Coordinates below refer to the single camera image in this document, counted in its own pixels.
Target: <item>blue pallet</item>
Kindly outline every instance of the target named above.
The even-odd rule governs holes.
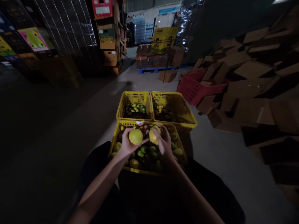
[[[170,70],[175,70],[177,67],[160,67],[160,68],[139,68],[138,69],[138,73],[142,74],[144,71],[150,71],[150,70],[154,70],[154,73],[158,73],[159,70],[165,70],[165,69],[170,69]]]

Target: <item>forearm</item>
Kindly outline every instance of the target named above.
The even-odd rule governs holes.
[[[130,155],[121,150],[86,189],[69,223],[88,223],[96,214]]]
[[[185,200],[185,204],[192,212],[195,221],[209,224],[224,224],[222,219],[193,185],[179,164],[176,161],[171,161],[169,162],[168,167],[171,175],[177,182],[183,200]]]

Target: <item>concrete floor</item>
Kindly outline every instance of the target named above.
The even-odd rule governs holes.
[[[176,91],[177,78],[163,84],[158,73],[138,74],[135,64],[130,66],[135,52],[129,49],[128,69],[119,77],[88,79],[79,89],[31,85],[22,78],[1,88],[3,223],[61,222],[86,156],[112,139],[122,92]],[[214,129],[196,107],[190,108],[198,121],[190,133],[194,159],[231,189],[246,223],[298,223],[298,211],[276,187],[268,166],[245,147],[242,135]]]

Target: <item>white wall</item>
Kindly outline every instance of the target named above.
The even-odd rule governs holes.
[[[154,23],[154,18],[156,17],[156,27],[168,27],[172,25],[174,14],[167,13],[167,15],[160,15],[159,11],[163,9],[171,9],[175,7],[180,7],[180,4],[172,4],[167,6],[159,6],[155,8],[150,8],[146,10],[136,11],[136,12],[128,12],[128,15],[130,16],[129,19],[127,19],[127,22],[133,22],[133,16],[134,15],[140,15],[143,14],[143,18],[145,18],[147,21],[151,21]]]

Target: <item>yellow crate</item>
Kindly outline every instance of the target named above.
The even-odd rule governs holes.
[[[126,104],[143,104],[146,109],[146,113],[142,113],[141,111],[135,112],[131,117],[126,116]],[[134,92],[134,91],[126,91],[122,93],[121,100],[118,105],[117,120],[139,120],[139,121],[152,121],[153,113],[152,106],[150,101],[149,92]]]
[[[174,125],[172,124],[166,124],[166,123],[162,123],[162,122],[150,122],[150,121],[142,121],[143,125],[155,125],[155,124],[161,124],[161,125],[164,125],[165,127],[167,128],[170,128],[172,129],[175,133],[177,133],[178,135],[178,132],[175,128]],[[132,121],[132,120],[119,120],[117,121],[117,124],[116,124],[116,128],[115,128],[115,131],[114,131],[114,134],[113,134],[113,138],[112,138],[112,142],[111,142],[111,146],[110,146],[110,150],[109,150],[109,154],[108,154],[108,157],[110,157],[111,153],[112,153],[112,150],[113,150],[113,147],[114,145],[116,144],[117,142],[117,135],[118,133],[120,132],[120,126],[123,125],[125,127],[132,127],[132,126],[137,126],[137,121]],[[183,148],[183,145],[182,145],[182,142],[181,142],[181,139],[178,135],[178,138],[177,138],[177,141],[176,141],[176,144],[177,146],[182,149],[183,151],[183,160],[188,162],[187,160],[187,156],[186,156],[186,153],[185,153],[185,150]],[[153,176],[164,176],[164,174],[162,173],[155,173],[155,172],[150,172],[150,171],[145,171],[145,170],[137,170],[137,169],[133,169],[133,168],[130,168],[130,167],[126,167],[124,166],[123,167],[124,170],[128,170],[128,171],[131,171],[131,172],[135,172],[135,173],[141,173],[141,174],[148,174],[148,175],[153,175]]]
[[[178,92],[151,92],[150,97],[155,122],[173,124],[179,134],[188,133],[197,126],[197,121],[182,94]],[[157,106],[168,106],[176,115],[178,122],[156,120],[154,111]]]

